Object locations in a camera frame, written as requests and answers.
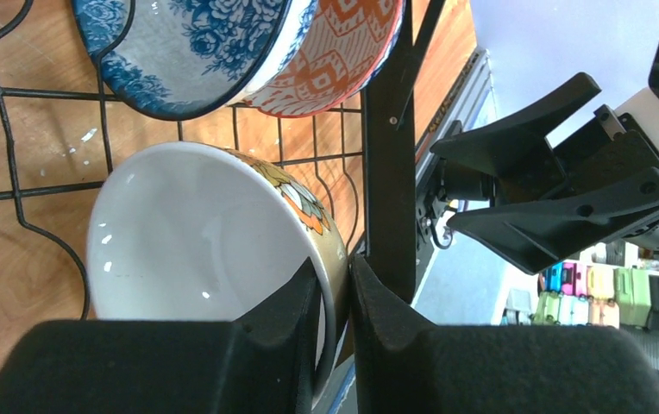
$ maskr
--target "black wire dish rack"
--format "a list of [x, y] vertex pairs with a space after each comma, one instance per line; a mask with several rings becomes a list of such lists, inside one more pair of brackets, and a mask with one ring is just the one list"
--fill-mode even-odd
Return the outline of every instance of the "black wire dish rack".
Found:
[[[14, 18], [2, 25], [0, 28], [0, 41], [8, 35], [16, 35], [13, 34], [13, 31], [23, 21], [25, 21], [26, 17], [28, 17], [28, 14], [33, 7], [33, 3], [34, 0], [24, 0], [22, 7], [14, 16]], [[114, 43], [104, 49], [97, 57], [99, 63], [96, 64], [97, 70], [95, 71], [95, 76], [97, 78], [96, 93], [8, 87], [4, 85], [6, 82], [3, 82], [2, 76], [0, 74], [0, 117], [3, 127], [4, 139], [6, 142], [6, 159], [7, 167], [9, 170], [9, 184], [11, 186], [10, 190], [0, 191], [0, 201], [14, 201], [16, 220], [19, 222], [20, 226], [29, 231], [35, 232], [38, 235], [44, 236], [50, 241], [56, 243], [67, 253], [68, 256], [70, 256], [72, 261], [75, 263], [84, 286], [84, 300], [80, 314], [81, 319], [86, 319], [90, 313], [90, 299], [88, 297], [88, 289], [86, 288], [86, 273], [84, 263], [79, 257], [77, 249], [72, 247], [70, 243], [66, 242], [61, 236], [59, 236], [58, 230], [44, 229], [42, 226], [35, 225], [28, 220], [28, 214], [27, 210], [23, 206], [23, 200], [27, 198], [40, 198], [43, 196], [51, 196], [55, 194], [74, 193], [76, 191], [95, 190], [98, 189], [104, 181], [102, 179], [85, 180], [82, 178], [81, 182], [71, 182], [57, 185], [23, 185], [23, 165], [22, 162], [18, 163], [18, 158], [20, 158], [16, 151], [16, 142], [18, 142], [18, 138], [17, 133], [15, 132], [15, 128], [13, 128], [12, 125], [12, 116], [9, 109], [11, 105], [9, 100], [11, 98], [26, 98], [40, 100], [86, 101], [97, 103], [98, 115], [100, 117], [100, 135], [103, 138], [105, 170], [107, 174], [111, 173], [115, 163], [118, 163], [118, 160], [115, 160], [115, 156], [112, 151], [113, 140], [110, 136], [110, 127], [114, 128], [114, 125], [110, 124], [109, 114], [110, 106], [113, 103], [119, 103], [120, 100], [117, 96], [106, 91], [98, 67], [100, 65], [100, 59], [102, 59], [110, 50], [113, 50], [113, 48], [118, 46], [118, 44], [126, 37], [126, 34], [128, 33], [131, 26], [131, 22], [134, 18], [135, 4], [136, 1], [131, 0], [129, 18], [121, 35], [119, 35]], [[72, 16], [63, 16], [63, 18], [69, 18], [71, 20], [71, 24], [73, 24]], [[276, 125], [276, 140], [273, 145], [269, 146], [270, 148], [268, 150], [264, 150], [264, 153], [269, 153], [270, 155], [267, 156], [266, 154], [254, 154], [264, 159], [272, 159], [271, 161], [276, 165], [291, 170], [290, 173], [292, 173], [292, 175], [294, 175], [297, 179], [304, 181], [304, 183], [307, 184], [308, 187], [324, 201], [325, 205], [329, 206], [329, 210], [332, 216], [336, 216], [337, 210], [342, 210], [343, 216], [353, 217], [351, 220], [346, 220], [347, 223], [338, 223], [341, 231], [344, 230], [343, 236], [348, 245], [348, 249], [357, 248], [357, 246], [360, 244], [365, 244], [361, 243], [361, 241], [365, 240], [364, 223], [365, 216], [367, 214], [366, 208], [363, 206], [365, 200], [364, 188], [367, 186], [367, 183], [364, 182], [363, 178], [363, 176], [366, 175], [363, 172], [366, 144], [365, 140], [361, 139], [363, 137], [352, 137], [352, 139], [349, 139], [346, 136], [346, 129], [348, 129], [349, 123], [359, 127], [355, 129], [356, 133], [359, 134], [362, 131], [361, 133], [363, 135], [365, 134], [366, 128], [364, 123], [366, 114], [365, 110], [363, 109], [364, 106], [365, 105], [358, 104], [354, 108], [346, 108], [345, 105], [341, 105], [338, 108], [329, 110], [327, 114], [313, 116], [311, 118], [311, 154], [307, 154], [309, 156], [301, 156], [297, 154], [294, 154], [294, 156], [289, 156], [287, 154], [287, 151], [292, 145], [291, 143], [287, 145], [286, 142], [287, 139], [285, 135], [287, 128], [291, 129], [291, 125], [287, 127], [287, 124], [291, 122], [302, 122], [302, 120], [282, 120], [279, 118], [273, 118], [271, 122], [274, 122]], [[223, 117], [212, 123], [216, 124], [220, 122], [230, 122], [231, 125], [229, 127], [232, 131], [232, 137], [230, 140], [228, 140], [227, 137], [221, 136], [219, 143], [221, 145], [228, 146], [225, 145], [227, 144], [227, 141], [232, 141], [232, 145], [230, 146], [238, 150], [249, 151], [252, 153], [254, 150], [251, 147], [245, 148], [246, 145], [243, 145], [244, 137], [242, 137], [241, 133], [242, 123], [240, 120], [245, 118], [247, 114], [256, 114], [259, 116], [259, 112], [256, 109], [242, 103], [234, 104], [220, 111], [222, 111]], [[323, 147], [328, 146], [329, 141], [326, 139], [327, 131], [324, 128], [326, 122], [323, 122], [323, 120], [327, 121], [327, 116], [334, 117], [335, 121], [336, 118], [339, 117], [339, 133], [335, 140], [329, 144], [329, 146], [333, 147], [334, 150], [329, 151], [323, 150]], [[173, 129], [172, 134], [174, 140], [183, 141], [187, 139], [188, 141], [192, 141], [192, 139], [186, 137], [185, 132], [190, 122], [191, 121], [169, 122], [171, 125], [169, 128]], [[163, 122], [162, 127], [167, 128], [165, 126], [166, 124], [167, 122]], [[81, 141], [88, 141], [95, 135], [97, 135], [97, 131], [95, 129], [91, 129], [91, 131], [89, 131], [89, 133], [87, 133], [81, 139]], [[218, 142], [214, 141], [207, 142], [218, 144]], [[68, 151], [61, 150], [63, 154], [60, 154], [60, 156], [64, 159], [70, 158], [75, 150], [76, 148], [74, 146], [69, 145]], [[90, 164], [90, 161], [83, 160], [83, 163], [87, 165]], [[326, 167], [327, 163], [332, 163], [334, 168]], [[33, 170], [32, 166], [25, 167], [29, 170]], [[40, 173], [40, 175], [44, 177], [46, 174], [45, 169], [41, 169]], [[344, 189], [341, 197], [333, 195], [333, 192], [337, 192], [336, 189], [339, 186]], [[85, 228], [81, 229], [80, 234], [84, 239]]]

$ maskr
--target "wooden table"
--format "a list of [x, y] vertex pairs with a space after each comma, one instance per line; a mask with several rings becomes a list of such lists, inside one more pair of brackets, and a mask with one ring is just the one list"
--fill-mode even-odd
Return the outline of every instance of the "wooden table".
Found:
[[[0, 79], [4, 86], [66, 91], [97, 91], [91, 62], [80, 44], [66, 0], [35, 1], [25, 21], [0, 40]], [[414, 2], [418, 30], [427, 0]], [[22, 3], [0, 0], [0, 28]], [[468, 1], [448, 0], [430, 46], [429, 57], [416, 88], [417, 136], [425, 129], [456, 75], [475, 47]], [[359, 107], [359, 97], [345, 103]], [[106, 178], [98, 104], [86, 101], [8, 97], [6, 104], [16, 140], [17, 171], [21, 188], [97, 181]], [[107, 104], [109, 135], [114, 162], [148, 145], [176, 139], [176, 125], [139, 115], [122, 103]], [[185, 122], [185, 139], [233, 146], [230, 108]], [[279, 159], [277, 123], [256, 110], [235, 110], [241, 150], [267, 160]], [[312, 142], [312, 120], [281, 123], [285, 160], [315, 155], [361, 151], [361, 116], [325, 113], [317, 116], [317, 153]], [[328, 192], [317, 180], [315, 164], [288, 166], [325, 203]], [[363, 230], [360, 214], [355, 223], [355, 195], [350, 181], [362, 195], [361, 157], [317, 164], [331, 191], [335, 219], [349, 244]], [[5, 140], [0, 122], [0, 191], [10, 191]], [[85, 231], [97, 190], [27, 198], [26, 219], [47, 229], [83, 257]], [[17, 222], [11, 200], [0, 201], [0, 366], [16, 341], [38, 322], [75, 318], [81, 311], [83, 285], [78, 269], [66, 252]]]

